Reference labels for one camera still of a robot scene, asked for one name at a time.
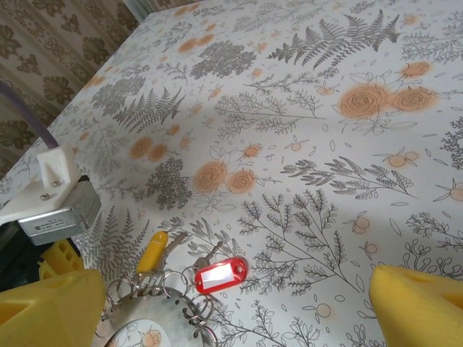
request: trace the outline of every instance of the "table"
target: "table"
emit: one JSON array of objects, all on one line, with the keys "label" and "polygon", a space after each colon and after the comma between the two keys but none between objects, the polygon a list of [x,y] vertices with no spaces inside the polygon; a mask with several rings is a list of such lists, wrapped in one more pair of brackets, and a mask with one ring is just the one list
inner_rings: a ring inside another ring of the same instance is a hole
[{"label": "table", "polygon": [[[130,276],[157,230],[185,231],[167,267],[218,241],[216,260],[249,264],[217,294],[221,346],[385,346],[376,265],[463,279],[451,3],[217,0],[149,16],[51,125],[103,203],[76,238],[86,266]],[[43,148],[3,201],[37,178]],[[118,347],[162,346],[151,328]]]}]

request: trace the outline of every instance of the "metal plate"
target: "metal plate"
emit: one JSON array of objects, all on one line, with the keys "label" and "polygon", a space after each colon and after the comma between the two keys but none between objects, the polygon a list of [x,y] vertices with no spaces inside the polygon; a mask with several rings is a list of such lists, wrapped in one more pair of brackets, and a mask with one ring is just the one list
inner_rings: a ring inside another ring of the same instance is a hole
[{"label": "metal plate", "polygon": [[167,347],[204,347],[202,335],[193,337],[196,328],[189,324],[182,312],[187,309],[188,314],[192,314],[192,307],[180,292],[169,289],[169,294],[170,298],[165,294],[122,298],[117,310],[98,324],[91,347],[104,347],[121,328],[136,320],[152,320],[160,325],[170,341]]}]

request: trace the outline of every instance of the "red key tag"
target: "red key tag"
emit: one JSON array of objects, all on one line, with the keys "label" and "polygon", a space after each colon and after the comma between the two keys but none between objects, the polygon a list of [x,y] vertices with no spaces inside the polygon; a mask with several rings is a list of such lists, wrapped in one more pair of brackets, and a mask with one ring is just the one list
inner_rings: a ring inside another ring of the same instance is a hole
[{"label": "red key tag", "polygon": [[201,294],[240,284],[246,277],[247,268],[240,258],[229,258],[223,262],[204,267],[195,275],[195,285]]}]

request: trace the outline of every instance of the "purple cable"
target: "purple cable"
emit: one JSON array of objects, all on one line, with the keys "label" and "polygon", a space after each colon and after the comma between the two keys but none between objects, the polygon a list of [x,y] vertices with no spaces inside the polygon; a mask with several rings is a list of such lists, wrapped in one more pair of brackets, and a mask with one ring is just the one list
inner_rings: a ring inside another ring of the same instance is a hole
[{"label": "purple cable", "polygon": [[30,110],[29,106],[19,97],[18,94],[11,89],[7,83],[0,81],[0,94],[5,97],[16,107],[22,117],[34,129],[35,133],[42,138],[46,147],[49,149],[59,146],[53,135],[48,131],[45,125],[38,119],[37,116]]}]

